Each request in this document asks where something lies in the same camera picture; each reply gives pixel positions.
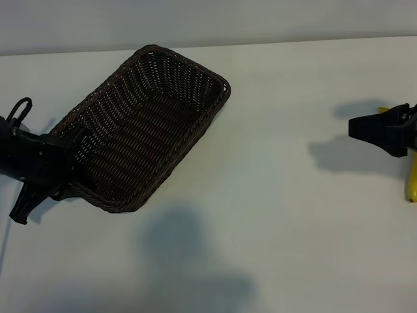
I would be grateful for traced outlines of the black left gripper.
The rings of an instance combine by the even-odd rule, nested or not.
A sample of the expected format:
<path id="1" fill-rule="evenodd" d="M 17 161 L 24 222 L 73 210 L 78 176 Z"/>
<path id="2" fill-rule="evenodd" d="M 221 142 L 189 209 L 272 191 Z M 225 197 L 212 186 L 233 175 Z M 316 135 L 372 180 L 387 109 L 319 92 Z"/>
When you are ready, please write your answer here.
<path id="1" fill-rule="evenodd" d="M 86 187 L 69 181 L 73 163 L 87 164 L 94 155 L 93 132 L 74 127 L 64 136 L 36 135 L 1 118 L 1 174 L 23 183 L 21 194 L 55 201 L 80 198 Z"/>

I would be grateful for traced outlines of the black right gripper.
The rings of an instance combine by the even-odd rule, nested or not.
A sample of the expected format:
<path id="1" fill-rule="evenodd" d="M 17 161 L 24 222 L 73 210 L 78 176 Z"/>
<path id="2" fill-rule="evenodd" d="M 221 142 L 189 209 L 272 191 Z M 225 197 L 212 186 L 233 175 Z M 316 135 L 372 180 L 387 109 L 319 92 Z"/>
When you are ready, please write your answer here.
<path id="1" fill-rule="evenodd" d="M 391 127 L 402 123 L 403 134 Z M 416 106 L 410 109 L 410 104 L 406 103 L 392 108 L 378 107 L 376 114 L 352 118 L 349 136 L 375 145 L 393 157 L 405 157 L 407 148 L 416 150 Z"/>

